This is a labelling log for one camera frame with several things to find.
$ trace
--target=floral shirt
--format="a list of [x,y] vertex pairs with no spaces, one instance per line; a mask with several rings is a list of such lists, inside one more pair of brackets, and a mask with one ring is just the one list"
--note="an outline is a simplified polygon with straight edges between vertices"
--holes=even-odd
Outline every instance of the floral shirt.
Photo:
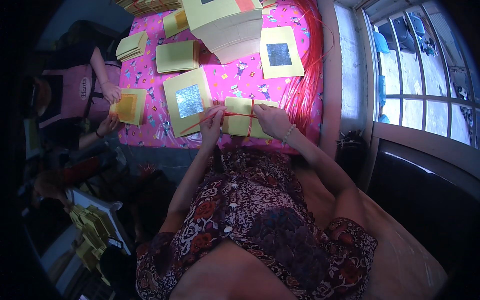
[[168,299],[182,275],[225,238],[268,266],[298,299],[360,299],[377,241],[361,226],[314,224],[280,153],[242,148],[213,157],[182,228],[137,249],[139,295]]

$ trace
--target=thin bracelet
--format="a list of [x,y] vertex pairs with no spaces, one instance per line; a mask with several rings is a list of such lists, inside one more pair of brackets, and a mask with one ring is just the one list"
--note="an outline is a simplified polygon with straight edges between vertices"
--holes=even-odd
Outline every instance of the thin bracelet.
[[96,132],[96,130],[95,130],[95,134],[96,134],[96,135],[98,136],[98,138],[100,138],[100,139],[103,139],[103,138],[105,137],[105,136],[103,136],[103,135],[98,134],[98,132]]
[[288,136],[290,135],[290,133],[292,132],[292,130],[297,127],[297,125],[293,124],[290,129],[288,130],[287,134],[285,135],[285,137],[283,138],[283,141],[282,141],[282,146],[285,146],[285,144],[287,143],[287,138]]

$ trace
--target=apron label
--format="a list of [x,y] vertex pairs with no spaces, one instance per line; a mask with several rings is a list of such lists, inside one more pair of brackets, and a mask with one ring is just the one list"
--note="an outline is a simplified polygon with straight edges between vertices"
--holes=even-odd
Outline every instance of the apron label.
[[84,77],[80,80],[80,98],[86,100],[90,96],[90,80]]

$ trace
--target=pink tablecloth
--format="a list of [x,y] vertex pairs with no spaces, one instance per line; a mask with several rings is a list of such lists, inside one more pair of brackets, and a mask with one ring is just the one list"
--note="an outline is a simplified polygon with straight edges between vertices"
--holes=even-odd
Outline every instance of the pink tablecloth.
[[[167,111],[163,82],[179,73],[157,73],[155,49],[161,43],[175,43],[195,39],[189,29],[165,39],[162,19],[170,13],[163,12],[146,15],[137,17],[133,21],[130,34],[146,30],[149,39],[143,56],[128,60],[122,64],[120,87],[144,88],[148,90],[148,95],[145,102],[143,125],[133,126],[126,124],[125,127],[119,130],[119,139],[123,144],[150,147],[198,148],[202,142],[200,133],[183,138],[175,138],[173,131],[170,130],[170,116]],[[305,20],[301,19],[302,15],[303,13],[299,12],[295,6],[285,4],[278,4],[275,10],[271,10],[271,15],[263,15],[264,28],[275,26],[291,26],[293,28],[300,57],[304,55],[310,43],[310,34],[306,28]],[[259,91],[259,86],[266,84],[271,101],[279,102],[280,107],[282,107],[283,93],[292,78],[263,79],[262,62],[258,53],[227,65],[222,65],[216,56],[210,53],[203,44],[201,44],[200,50],[201,67],[205,70],[208,86],[214,101],[217,100],[219,103],[222,103],[226,96],[254,97],[255,99],[265,100],[265,94]],[[238,76],[239,69],[237,65],[240,65],[240,62],[247,63],[247,68],[243,73],[240,72],[242,73],[241,76]],[[135,84],[137,76],[140,76],[138,85]],[[238,86],[238,90],[235,93],[232,90],[234,85]],[[319,139],[322,118],[322,91],[323,80],[320,78],[318,80],[318,96],[312,107],[311,122],[306,134],[314,143],[317,143]],[[256,145],[282,152],[290,152],[292,150],[288,146],[282,147],[280,141],[276,140],[249,137],[235,137],[232,139],[227,134],[220,136],[218,144],[220,147],[241,144],[245,146]]]

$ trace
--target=scooter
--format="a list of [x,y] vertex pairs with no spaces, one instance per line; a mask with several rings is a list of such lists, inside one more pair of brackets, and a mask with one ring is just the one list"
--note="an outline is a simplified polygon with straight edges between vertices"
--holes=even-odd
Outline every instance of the scooter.
[[[430,36],[427,36],[427,33],[425,33],[425,27],[423,26],[422,20],[413,13],[410,13],[409,16],[412,20],[413,29],[415,30],[415,37],[418,39],[421,52],[434,57],[438,55],[435,41]],[[398,38],[400,51],[416,54],[417,52],[415,50],[413,36],[403,16],[393,20],[393,27]],[[382,26],[378,27],[378,32],[385,37],[388,48],[395,50],[395,41],[390,32],[390,26],[388,24],[383,24]]]

